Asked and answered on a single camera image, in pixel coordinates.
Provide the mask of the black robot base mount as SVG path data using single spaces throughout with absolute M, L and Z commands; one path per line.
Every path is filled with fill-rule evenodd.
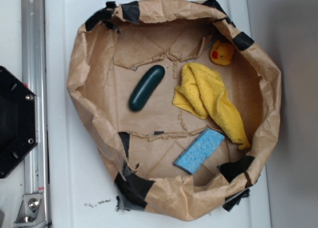
M 0 177 L 4 179 L 37 145 L 36 95 L 0 68 Z

